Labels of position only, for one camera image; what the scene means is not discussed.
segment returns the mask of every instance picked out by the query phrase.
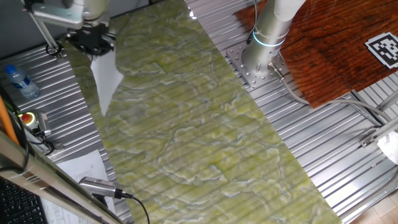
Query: green marble slab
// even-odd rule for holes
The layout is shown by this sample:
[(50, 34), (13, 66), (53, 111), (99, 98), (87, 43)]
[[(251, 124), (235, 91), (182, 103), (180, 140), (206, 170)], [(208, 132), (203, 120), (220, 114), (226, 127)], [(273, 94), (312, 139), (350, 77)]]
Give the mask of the green marble slab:
[(183, 1), (111, 28), (125, 77), (106, 117), (90, 61), (70, 45), (68, 58), (119, 183), (151, 223), (341, 223)]

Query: gray cable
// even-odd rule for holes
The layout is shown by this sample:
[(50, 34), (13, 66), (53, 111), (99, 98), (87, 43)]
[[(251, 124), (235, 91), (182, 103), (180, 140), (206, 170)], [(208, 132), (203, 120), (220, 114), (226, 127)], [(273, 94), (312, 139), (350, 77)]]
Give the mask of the gray cable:
[[(289, 88), (289, 86), (287, 85), (287, 82), (285, 80), (282, 80), (283, 85), (285, 86), (286, 90), (293, 96), (293, 98), (297, 101), (299, 101), (300, 103), (309, 105), (310, 103), (307, 100), (301, 99), (300, 97), (298, 97), (296, 94), (294, 94), (294, 92)], [(379, 114), (380, 116), (382, 116), (387, 122), (390, 122), (391, 119), (387, 116), (387, 114), (385, 114), (385, 112), (378, 110), (376, 108), (374, 108), (373, 106), (357, 101), (357, 100), (331, 100), (329, 102), (327, 102), (328, 104), (330, 103), (352, 103), (355, 105), (359, 105), (359, 106), (363, 106), (366, 107), (367, 109)]]
[(253, 26), (253, 29), (251, 29), (250, 33), (253, 32), (257, 26), (257, 0), (253, 0), (253, 1), (254, 1), (254, 26)]

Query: blue led ring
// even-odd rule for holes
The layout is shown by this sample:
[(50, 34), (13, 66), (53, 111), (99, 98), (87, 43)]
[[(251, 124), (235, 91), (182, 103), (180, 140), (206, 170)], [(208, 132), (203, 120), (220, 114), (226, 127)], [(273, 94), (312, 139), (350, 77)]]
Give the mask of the blue led ring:
[(276, 46), (279, 46), (279, 45), (283, 44), (283, 42), (285, 41), (285, 39), (284, 39), (284, 40), (283, 40), (281, 43), (279, 43), (279, 44), (265, 44), (265, 43), (261, 42), (259, 39), (257, 39), (256, 35), (254, 35), (254, 32), (253, 32), (253, 37), (254, 37), (254, 39), (255, 39), (259, 44), (261, 44), (261, 45), (263, 45), (263, 46), (266, 46), (266, 47), (276, 47)]

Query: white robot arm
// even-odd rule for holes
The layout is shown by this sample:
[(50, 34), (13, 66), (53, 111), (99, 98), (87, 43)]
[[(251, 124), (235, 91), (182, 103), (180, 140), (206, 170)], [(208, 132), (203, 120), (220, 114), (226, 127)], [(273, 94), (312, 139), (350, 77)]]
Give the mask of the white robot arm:
[(22, 0), (49, 47), (58, 52), (57, 44), (44, 22), (68, 28), (66, 41), (88, 55), (101, 56), (113, 50), (109, 34), (108, 0), (63, 0), (65, 8), (49, 6), (44, 0)]

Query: keyboard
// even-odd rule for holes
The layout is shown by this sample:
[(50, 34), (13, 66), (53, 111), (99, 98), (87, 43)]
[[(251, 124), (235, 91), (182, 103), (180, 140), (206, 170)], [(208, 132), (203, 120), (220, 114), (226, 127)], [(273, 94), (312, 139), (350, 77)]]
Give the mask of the keyboard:
[(0, 223), (47, 224), (40, 198), (0, 178)]

